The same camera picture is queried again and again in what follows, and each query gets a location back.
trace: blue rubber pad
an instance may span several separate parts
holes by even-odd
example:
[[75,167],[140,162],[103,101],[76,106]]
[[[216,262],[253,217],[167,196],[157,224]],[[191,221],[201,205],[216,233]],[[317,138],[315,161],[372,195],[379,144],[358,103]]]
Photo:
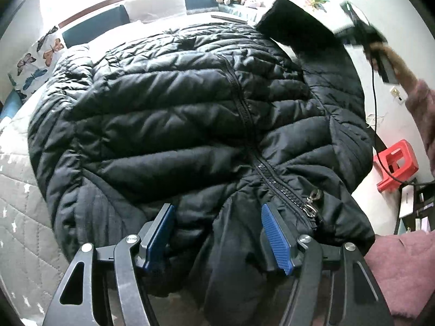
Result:
[[159,222],[156,232],[147,247],[147,262],[144,266],[145,271],[151,271],[153,263],[159,263],[163,260],[164,250],[172,234],[174,224],[175,207],[171,205]]
[[262,206],[262,223],[278,267],[283,269],[286,275],[289,275],[293,270],[293,264],[290,260],[290,244],[266,203]]

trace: red plastic stool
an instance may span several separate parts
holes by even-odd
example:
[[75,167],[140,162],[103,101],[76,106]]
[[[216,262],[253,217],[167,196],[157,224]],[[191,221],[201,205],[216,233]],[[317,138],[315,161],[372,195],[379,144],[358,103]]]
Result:
[[[390,166],[393,168],[393,172],[390,172],[390,174],[401,181],[408,180],[418,170],[418,163],[414,150],[409,142],[404,139],[379,153],[379,157],[381,158],[382,164],[389,170],[389,172]],[[402,158],[405,159],[405,163],[401,168],[399,168],[397,161]],[[382,181],[377,184],[378,191],[383,192],[385,190],[392,191],[398,189],[401,183],[394,180],[386,173],[386,171],[380,166],[377,155],[373,156],[373,162],[382,170]]]

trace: paper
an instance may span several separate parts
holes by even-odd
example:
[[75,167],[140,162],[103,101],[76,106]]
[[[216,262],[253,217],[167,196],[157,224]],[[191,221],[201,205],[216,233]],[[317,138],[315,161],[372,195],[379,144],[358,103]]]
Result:
[[431,231],[431,226],[429,224],[429,217],[425,217],[421,219],[421,230],[424,230],[425,232]]
[[406,217],[414,212],[414,186],[407,185],[402,189],[402,202],[400,204],[399,218]]

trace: dark blue cushion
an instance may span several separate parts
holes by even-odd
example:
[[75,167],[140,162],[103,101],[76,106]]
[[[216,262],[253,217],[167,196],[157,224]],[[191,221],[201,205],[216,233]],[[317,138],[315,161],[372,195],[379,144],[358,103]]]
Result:
[[67,48],[74,45],[89,43],[103,33],[130,23],[127,11],[123,5],[101,12],[62,33]]
[[3,120],[6,116],[13,118],[18,110],[23,105],[20,96],[16,91],[12,91],[6,98],[4,102],[3,110],[0,114],[0,121]]
[[216,0],[185,0],[185,1],[186,1],[187,10],[194,10],[197,8],[210,8],[210,7],[218,6]]

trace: quilted bedspread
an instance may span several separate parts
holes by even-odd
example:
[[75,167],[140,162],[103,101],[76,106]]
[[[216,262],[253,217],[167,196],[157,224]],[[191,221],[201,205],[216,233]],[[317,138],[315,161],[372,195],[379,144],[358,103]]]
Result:
[[42,91],[0,135],[0,276],[18,315],[38,324],[68,267],[28,156],[29,117]]

